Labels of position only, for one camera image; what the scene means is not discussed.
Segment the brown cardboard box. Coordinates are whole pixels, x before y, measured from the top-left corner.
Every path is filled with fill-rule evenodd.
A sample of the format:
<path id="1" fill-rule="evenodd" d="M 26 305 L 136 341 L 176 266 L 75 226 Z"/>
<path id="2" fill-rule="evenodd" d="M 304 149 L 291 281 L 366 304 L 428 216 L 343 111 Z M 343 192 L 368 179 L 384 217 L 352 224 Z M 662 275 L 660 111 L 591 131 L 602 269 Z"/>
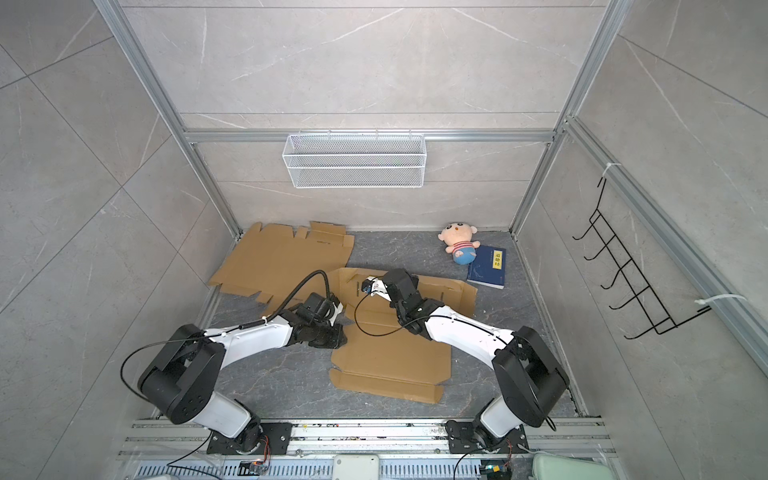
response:
<path id="1" fill-rule="evenodd" d="M 436 404 L 451 378 L 451 347 L 402 330 L 389 302 L 364 299 L 362 282 L 381 270 L 340 268 L 329 274 L 332 291 L 345 306 L 347 343 L 334 351 L 329 371 L 341 390 Z"/>

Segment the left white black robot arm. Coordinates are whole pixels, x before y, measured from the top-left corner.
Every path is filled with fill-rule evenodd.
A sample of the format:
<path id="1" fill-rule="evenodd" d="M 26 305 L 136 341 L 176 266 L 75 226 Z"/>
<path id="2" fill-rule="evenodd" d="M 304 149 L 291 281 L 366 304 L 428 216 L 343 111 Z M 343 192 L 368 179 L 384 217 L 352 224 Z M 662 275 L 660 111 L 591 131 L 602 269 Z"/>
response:
<path id="1" fill-rule="evenodd" d="M 263 430 L 259 417 L 241 402 L 215 391 L 225 367 L 268 350 L 294 344 L 335 350 L 346 343 L 336 321 L 338 298 L 313 293 L 297 305 L 260 320 L 227 328 L 179 327 L 139 377 L 139 395 L 172 423 L 195 423 L 253 451 Z"/>

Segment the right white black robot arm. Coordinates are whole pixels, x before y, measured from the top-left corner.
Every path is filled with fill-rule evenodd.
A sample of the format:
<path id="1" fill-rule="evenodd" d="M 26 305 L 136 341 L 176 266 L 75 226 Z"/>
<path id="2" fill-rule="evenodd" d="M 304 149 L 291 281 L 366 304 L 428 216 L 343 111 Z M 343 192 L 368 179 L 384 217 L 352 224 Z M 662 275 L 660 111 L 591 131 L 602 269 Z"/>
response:
<path id="1" fill-rule="evenodd" d="M 484 324 L 422 296 L 418 285 L 417 276 L 395 269 L 367 277 L 360 290 L 365 299 L 379 296 L 388 302 L 399 330 L 450 345 L 493 370 L 500 394 L 473 419 L 472 441 L 492 451 L 523 425 L 555 429 L 550 412 L 570 379 L 539 333 L 526 326 L 510 330 Z"/>

